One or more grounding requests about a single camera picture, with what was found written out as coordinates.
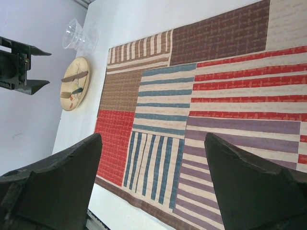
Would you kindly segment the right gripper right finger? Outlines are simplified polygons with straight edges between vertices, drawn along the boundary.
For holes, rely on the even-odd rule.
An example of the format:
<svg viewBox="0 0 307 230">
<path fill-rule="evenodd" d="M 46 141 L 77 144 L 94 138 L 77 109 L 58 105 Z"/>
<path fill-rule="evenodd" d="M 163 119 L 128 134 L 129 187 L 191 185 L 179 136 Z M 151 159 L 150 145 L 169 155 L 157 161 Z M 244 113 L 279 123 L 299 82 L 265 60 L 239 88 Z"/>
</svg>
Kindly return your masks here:
<svg viewBox="0 0 307 230">
<path fill-rule="evenodd" d="M 207 133 L 205 152 L 227 230 L 305 230 L 307 174 Z"/>
</svg>

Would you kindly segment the brown wooden knife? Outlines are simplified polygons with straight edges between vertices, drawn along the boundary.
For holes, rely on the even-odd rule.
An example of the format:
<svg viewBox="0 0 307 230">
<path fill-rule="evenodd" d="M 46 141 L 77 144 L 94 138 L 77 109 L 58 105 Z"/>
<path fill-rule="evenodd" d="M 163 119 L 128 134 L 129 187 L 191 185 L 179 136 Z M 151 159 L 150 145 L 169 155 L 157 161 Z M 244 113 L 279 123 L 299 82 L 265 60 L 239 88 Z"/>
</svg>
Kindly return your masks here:
<svg viewBox="0 0 307 230">
<path fill-rule="evenodd" d="M 88 71 L 83 71 L 83 72 L 80 72 L 78 74 L 65 77 L 65 78 L 61 79 L 61 81 L 62 82 L 71 82 L 71 81 L 74 81 L 75 79 L 81 79 L 83 77 L 86 77 L 88 75 L 88 73 L 89 73 Z"/>
</svg>

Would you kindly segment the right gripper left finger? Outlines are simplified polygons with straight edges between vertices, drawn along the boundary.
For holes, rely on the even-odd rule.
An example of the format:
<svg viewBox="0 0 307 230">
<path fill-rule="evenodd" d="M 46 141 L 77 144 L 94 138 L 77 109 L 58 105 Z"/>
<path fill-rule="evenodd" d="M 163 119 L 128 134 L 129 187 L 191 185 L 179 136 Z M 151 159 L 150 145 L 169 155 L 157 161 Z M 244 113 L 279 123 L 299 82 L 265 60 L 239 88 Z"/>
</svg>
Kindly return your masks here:
<svg viewBox="0 0 307 230">
<path fill-rule="evenodd" d="M 2 230 L 83 230 L 102 151 L 98 133 L 0 177 Z"/>
</svg>

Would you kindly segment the dark handled fork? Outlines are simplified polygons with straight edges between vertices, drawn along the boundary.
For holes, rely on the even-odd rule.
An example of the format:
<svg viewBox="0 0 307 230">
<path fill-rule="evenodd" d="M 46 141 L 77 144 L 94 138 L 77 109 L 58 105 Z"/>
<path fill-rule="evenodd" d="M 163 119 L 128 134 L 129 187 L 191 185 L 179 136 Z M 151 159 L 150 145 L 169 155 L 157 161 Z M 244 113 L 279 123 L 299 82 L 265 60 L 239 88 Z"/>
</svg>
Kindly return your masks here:
<svg viewBox="0 0 307 230">
<path fill-rule="evenodd" d="M 79 94 L 79 93 L 81 93 L 83 91 L 83 88 L 78 88 L 78 89 L 76 89 L 76 90 L 74 90 L 74 91 L 72 91 L 72 92 L 61 92 L 60 93 L 60 97 L 61 98 L 65 98 L 65 99 L 68 99 L 68 98 L 70 98 L 72 95 L 75 95 L 75 94 Z"/>
</svg>

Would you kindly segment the patchwork striped placemat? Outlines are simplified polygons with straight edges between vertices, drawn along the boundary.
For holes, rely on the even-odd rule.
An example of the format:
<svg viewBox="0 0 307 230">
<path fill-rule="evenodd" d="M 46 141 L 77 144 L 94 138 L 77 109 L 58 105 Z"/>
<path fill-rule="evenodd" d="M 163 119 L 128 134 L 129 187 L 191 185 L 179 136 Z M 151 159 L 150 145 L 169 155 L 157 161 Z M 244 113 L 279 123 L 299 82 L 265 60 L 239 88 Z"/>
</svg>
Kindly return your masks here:
<svg viewBox="0 0 307 230">
<path fill-rule="evenodd" d="M 95 183 L 175 229 L 222 230 L 204 140 L 307 170 L 307 3 L 262 0 L 110 48 Z"/>
</svg>

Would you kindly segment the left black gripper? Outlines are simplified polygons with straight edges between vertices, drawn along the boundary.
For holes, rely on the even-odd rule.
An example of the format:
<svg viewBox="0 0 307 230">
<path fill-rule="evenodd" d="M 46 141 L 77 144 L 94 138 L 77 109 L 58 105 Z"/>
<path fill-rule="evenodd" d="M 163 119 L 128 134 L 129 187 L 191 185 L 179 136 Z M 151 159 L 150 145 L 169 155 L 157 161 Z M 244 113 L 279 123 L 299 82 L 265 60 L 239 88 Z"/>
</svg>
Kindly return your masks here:
<svg viewBox="0 0 307 230">
<path fill-rule="evenodd" d="M 6 89 L 34 95 L 50 82 L 47 80 L 26 80 L 27 71 L 31 68 L 33 56 L 51 56 L 51 53 L 31 46 L 0 37 L 0 46 L 11 51 L 0 51 L 0 86 Z"/>
</svg>

